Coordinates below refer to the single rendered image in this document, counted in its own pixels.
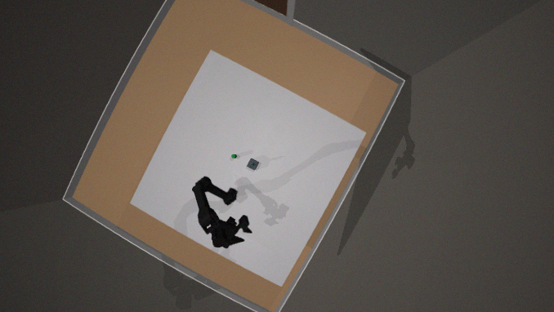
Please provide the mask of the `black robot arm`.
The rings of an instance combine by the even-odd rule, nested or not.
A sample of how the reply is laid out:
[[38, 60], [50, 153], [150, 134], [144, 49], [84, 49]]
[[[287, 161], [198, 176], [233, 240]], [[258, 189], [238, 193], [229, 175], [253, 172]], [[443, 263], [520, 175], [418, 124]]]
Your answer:
[[[226, 245], [226, 222], [220, 220], [214, 210], [209, 207], [205, 192], [210, 192], [223, 198], [224, 203], [230, 205], [236, 200], [238, 191], [230, 188], [228, 192], [225, 192], [213, 185], [211, 180], [206, 176], [199, 180], [199, 182], [197, 181], [192, 190], [199, 207], [198, 221], [200, 226], [206, 235], [212, 234], [212, 245], [214, 247], [223, 247]], [[209, 225], [211, 226], [207, 228]]]

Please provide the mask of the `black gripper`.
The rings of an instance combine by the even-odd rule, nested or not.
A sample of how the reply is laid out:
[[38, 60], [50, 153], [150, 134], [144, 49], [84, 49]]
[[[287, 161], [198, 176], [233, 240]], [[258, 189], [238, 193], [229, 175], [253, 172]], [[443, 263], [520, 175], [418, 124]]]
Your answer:
[[251, 234], [252, 231], [248, 228], [249, 222], [248, 217], [245, 215], [242, 215], [239, 219], [239, 224], [232, 225], [229, 223], [229, 221], [226, 222], [226, 228], [225, 228], [225, 234], [226, 234], [226, 245], [224, 245], [224, 248], [228, 248], [230, 245], [234, 245], [236, 243], [244, 242], [243, 238], [240, 238], [238, 236], [235, 236], [235, 234], [240, 230], [243, 229], [244, 233]]

